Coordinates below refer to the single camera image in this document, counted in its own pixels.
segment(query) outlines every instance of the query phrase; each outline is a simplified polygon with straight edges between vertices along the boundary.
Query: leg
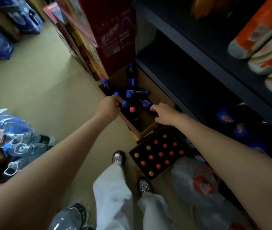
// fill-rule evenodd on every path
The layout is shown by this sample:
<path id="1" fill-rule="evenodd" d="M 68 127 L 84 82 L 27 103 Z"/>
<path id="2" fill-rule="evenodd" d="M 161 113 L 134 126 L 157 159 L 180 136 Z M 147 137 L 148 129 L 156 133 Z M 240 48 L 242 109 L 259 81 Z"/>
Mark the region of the leg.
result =
<path id="1" fill-rule="evenodd" d="M 143 230 L 174 229 L 164 198 L 152 193 L 151 184 L 146 178 L 138 180 L 138 190 L 142 194 L 138 206 L 143 212 Z"/>
<path id="2" fill-rule="evenodd" d="M 113 164 L 94 182 L 97 230 L 132 230 L 133 196 L 125 183 L 124 153 L 115 152 Z"/>

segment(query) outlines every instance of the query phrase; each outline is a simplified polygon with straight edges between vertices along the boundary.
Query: clear plastic bag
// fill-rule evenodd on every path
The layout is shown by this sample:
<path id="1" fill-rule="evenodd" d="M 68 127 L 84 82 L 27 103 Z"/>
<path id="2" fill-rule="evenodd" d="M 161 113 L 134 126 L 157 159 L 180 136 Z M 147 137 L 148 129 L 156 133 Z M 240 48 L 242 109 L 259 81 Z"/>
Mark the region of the clear plastic bag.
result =
<path id="1" fill-rule="evenodd" d="M 195 222 L 202 230 L 254 230 L 250 221 L 229 201 L 216 209 L 199 209 L 193 206 Z"/>
<path id="2" fill-rule="evenodd" d="M 220 179 L 206 164 L 184 157 L 174 164 L 171 173 L 173 187 L 185 202 L 200 208 L 222 206 L 224 197 L 218 193 Z"/>

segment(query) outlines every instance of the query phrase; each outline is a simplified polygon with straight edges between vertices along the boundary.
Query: forearm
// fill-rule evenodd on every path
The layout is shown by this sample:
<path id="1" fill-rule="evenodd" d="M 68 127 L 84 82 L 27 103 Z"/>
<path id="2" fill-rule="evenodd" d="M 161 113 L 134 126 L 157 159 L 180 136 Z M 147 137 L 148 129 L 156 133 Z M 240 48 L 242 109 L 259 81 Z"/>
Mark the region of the forearm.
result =
<path id="1" fill-rule="evenodd" d="M 272 159 L 180 114 L 177 127 L 233 191 L 251 217 L 272 229 Z"/>
<path id="2" fill-rule="evenodd" d="M 45 229 L 109 121 L 95 116 L 0 188 L 0 229 Z"/>

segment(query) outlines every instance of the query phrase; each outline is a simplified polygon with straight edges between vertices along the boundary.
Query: pant leg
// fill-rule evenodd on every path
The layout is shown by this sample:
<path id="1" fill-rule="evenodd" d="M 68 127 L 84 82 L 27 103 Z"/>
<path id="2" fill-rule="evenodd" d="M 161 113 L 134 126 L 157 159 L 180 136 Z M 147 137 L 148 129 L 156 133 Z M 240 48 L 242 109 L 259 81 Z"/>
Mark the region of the pant leg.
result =
<path id="1" fill-rule="evenodd" d="M 172 230 L 174 224 L 161 195 L 145 192 L 138 200 L 138 206 L 143 212 L 143 230 Z"/>
<path id="2" fill-rule="evenodd" d="M 133 196 L 117 164 L 109 166 L 94 182 L 97 230 L 132 230 Z"/>

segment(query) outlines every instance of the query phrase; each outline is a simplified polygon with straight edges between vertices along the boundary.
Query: person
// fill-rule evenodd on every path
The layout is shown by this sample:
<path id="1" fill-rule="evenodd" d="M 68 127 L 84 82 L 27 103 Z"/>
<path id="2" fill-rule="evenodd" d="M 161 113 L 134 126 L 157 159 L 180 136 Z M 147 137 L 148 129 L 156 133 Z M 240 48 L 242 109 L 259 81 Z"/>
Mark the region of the person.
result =
<path id="1" fill-rule="evenodd" d="M 30 163 L 0 188 L 0 229 L 47 229 L 59 201 L 82 165 L 97 136 L 119 114 L 123 100 L 101 100 L 95 115 L 73 134 Z M 272 230 L 272 159 L 160 103 L 151 110 L 155 121 L 177 127 L 233 191 L 262 230 Z M 94 182 L 97 230 L 133 229 L 132 194 L 124 180 L 124 154 Z M 171 229 L 161 196 L 141 178 L 138 205 L 144 229 Z"/>

